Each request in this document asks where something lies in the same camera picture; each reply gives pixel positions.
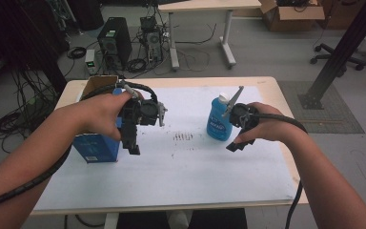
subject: cardboard box on floor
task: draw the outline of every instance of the cardboard box on floor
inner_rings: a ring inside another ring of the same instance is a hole
[[[279,7],[275,0],[259,0],[263,21],[269,31],[309,31],[315,20],[324,20],[323,8],[317,0],[306,7]]]
[[[115,84],[117,80],[117,76],[92,76],[89,78],[83,90],[82,97],[103,86]],[[121,90],[117,91],[117,93],[113,90],[108,90],[103,92],[103,94],[118,94],[120,92]],[[119,121],[120,119],[117,118],[117,124],[121,125]],[[73,147],[75,147],[87,163],[115,162],[117,160],[119,144],[119,141],[115,141],[107,136],[88,132],[77,135],[72,143]]]

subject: gray carpet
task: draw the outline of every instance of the gray carpet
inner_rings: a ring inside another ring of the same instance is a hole
[[[329,87],[320,100],[323,110],[303,109],[297,95],[305,94],[312,84],[310,81],[278,81],[294,118],[300,121],[309,133],[364,134],[364,130],[334,85]]]

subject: blue bottle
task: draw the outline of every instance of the blue bottle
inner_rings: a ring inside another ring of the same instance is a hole
[[[219,97],[213,99],[210,116],[207,122],[207,133],[221,141],[227,140],[233,131],[233,125],[230,123],[230,115],[223,117],[227,110],[227,104],[230,98],[227,94],[221,93]]]

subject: electronic equipment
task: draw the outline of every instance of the electronic equipment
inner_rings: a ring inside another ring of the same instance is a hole
[[[154,16],[141,17],[140,21],[143,36],[141,43],[145,47],[148,62],[162,61],[162,32],[156,26],[156,18]]]
[[[142,84],[135,84],[121,80],[115,85],[107,85],[98,88],[89,94],[82,97],[82,100],[91,98],[98,94],[102,94],[108,90],[114,88],[123,88],[132,95],[132,98],[128,100],[118,116],[121,117],[121,141],[123,142],[123,149],[128,149],[130,155],[140,155],[139,147],[136,144],[136,125],[141,126],[154,126],[156,119],[159,119],[159,126],[164,126],[163,119],[165,112],[168,109],[165,108],[164,104],[157,100],[155,92],[150,88]],[[150,99],[141,98],[138,93],[133,89],[139,89],[146,91],[151,94]]]
[[[96,61],[96,51],[86,50],[85,65],[90,75],[97,74],[99,71],[99,65]]]
[[[132,42],[124,17],[110,17],[97,36],[108,69],[125,70],[132,52]]]
[[[231,110],[230,122],[235,127],[242,128],[239,132],[239,134],[242,134],[257,126],[259,118],[252,116],[256,114],[258,114],[258,110],[255,107],[250,107],[243,103],[237,103]],[[237,144],[232,142],[227,146],[227,149],[235,152],[236,150],[243,150],[247,144],[254,144],[254,140]]]
[[[156,29],[145,34],[145,43],[149,62],[158,62],[163,60],[161,38],[162,34],[160,29]]]
[[[141,17],[139,21],[141,22],[141,30],[143,32],[153,31],[156,27],[156,18],[154,16]]]

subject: human arm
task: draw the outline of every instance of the human arm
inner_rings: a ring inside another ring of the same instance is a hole
[[[120,139],[114,125],[124,103],[131,98],[103,94],[55,110],[21,146],[0,164],[0,195],[17,188],[48,170],[73,138],[84,130]],[[48,181],[0,204],[0,228],[20,228]]]
[[[262,114],[282,115],[268,105],[250,105]],[[305,132],[290,123],[262,118],[234,143],[256,138],[281,141],[289,148],[319,228],[366,228],[366,204]]]

